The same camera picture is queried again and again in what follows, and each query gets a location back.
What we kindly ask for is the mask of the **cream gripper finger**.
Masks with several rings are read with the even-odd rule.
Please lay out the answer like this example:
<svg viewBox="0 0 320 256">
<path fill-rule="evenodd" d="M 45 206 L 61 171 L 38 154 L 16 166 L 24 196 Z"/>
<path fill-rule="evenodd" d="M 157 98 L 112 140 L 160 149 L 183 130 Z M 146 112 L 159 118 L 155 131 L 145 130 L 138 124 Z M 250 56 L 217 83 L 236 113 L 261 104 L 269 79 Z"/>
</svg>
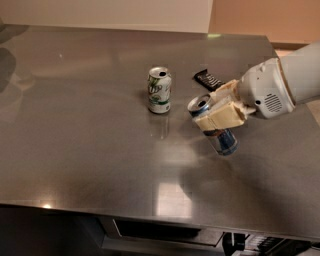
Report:
<svg viewBox="0 0 320 256">
<path fill-rule="evenodd" d="M 229 82 L 223 84 L 218 89 L 210 93 L 210 97 L 215 103 L 221 101 L 222 99 L 230 96 L 233 101 L 239 101 L 240 96 L 238 93 L 238 80 L 230 80 Z"/>
<path fill-rule="evenodd" d="M 243 125 L 248 116 L 255 112 L 255 108 L 242 102 L 231 101 L 217 110 L 210 110 L 202 116 L 195 117 L 194 122 L 202 131 L 234 128 Z"/>
</svg>

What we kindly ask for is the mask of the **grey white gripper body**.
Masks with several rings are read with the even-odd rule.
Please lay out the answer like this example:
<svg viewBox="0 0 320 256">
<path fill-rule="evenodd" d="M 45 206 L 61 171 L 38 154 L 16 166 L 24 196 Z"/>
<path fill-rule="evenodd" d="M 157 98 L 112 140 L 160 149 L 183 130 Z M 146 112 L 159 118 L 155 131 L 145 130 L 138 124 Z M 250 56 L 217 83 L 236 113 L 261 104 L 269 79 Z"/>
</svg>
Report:
<svg viewBox="0 0 320 256">
<path fill-rule="evenodd" d="M 239 80 L 238 93 L 245 105 L 256 108 L 266 119 L 295 109 L 279 58 L 269 59 L 250 68 Z"/>
</svg>

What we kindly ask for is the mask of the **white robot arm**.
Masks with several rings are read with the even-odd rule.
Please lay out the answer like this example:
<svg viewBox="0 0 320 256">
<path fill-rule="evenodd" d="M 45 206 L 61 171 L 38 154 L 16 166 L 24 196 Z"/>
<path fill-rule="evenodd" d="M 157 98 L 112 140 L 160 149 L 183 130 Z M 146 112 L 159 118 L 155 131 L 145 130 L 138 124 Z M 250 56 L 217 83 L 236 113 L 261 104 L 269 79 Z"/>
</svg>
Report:
<svg viewBox="0 0 320 256">
<path fill-rule="evenodd" d="M 257 113 L 270 119 L 320 95 L 320 42 L 250 68 L 226 83 L 203 70 L 194 79 L 209 93 L 189 103 L 203 131 L 238 127 Z"/>
</svg>

